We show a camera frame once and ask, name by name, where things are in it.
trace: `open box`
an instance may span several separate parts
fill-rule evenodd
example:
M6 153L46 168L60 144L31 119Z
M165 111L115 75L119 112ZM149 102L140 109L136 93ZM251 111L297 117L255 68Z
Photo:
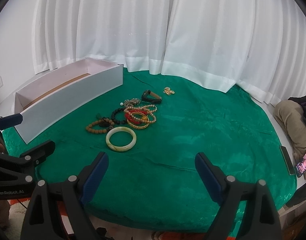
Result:
M123 84L123 65L86 58L32 81L15 93L15 129L25 143L92 99Z

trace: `black watch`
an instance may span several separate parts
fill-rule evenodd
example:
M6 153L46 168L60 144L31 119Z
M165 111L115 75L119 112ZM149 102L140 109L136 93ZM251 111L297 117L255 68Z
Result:
M153 93L151 90L145 90L142 94L142 101L159 105L162 102L162 98L159 95Z

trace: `white wall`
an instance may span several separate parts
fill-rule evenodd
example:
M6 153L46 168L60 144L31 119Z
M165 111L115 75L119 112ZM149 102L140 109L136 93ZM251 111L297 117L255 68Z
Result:
M0 103L34 76L32 19L37 0L9 0L0 13Z

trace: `black phone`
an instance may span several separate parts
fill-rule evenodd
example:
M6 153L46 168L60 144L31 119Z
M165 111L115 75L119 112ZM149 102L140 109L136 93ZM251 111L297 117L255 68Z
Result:
M281 150L281 153L283 155L283 158L284 158L284 161L285 161L285 165L287 167L287 171L289 172L290 175L294 175L295 174L295 170L294 170L294 167L293 167L293 164L292 164L292 160L287 152L287 149L280 145L280 150Z
M299 178L306 171L306 154L301 158L301 160L295 165L296 176Z

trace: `gold brooch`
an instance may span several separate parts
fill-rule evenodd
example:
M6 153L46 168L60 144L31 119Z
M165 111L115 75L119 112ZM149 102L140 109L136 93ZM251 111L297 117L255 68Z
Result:
M167 94L168 96L171 94L175 94L175 92L173 90L171 90L169 87L166 87L164 89L164 93Z

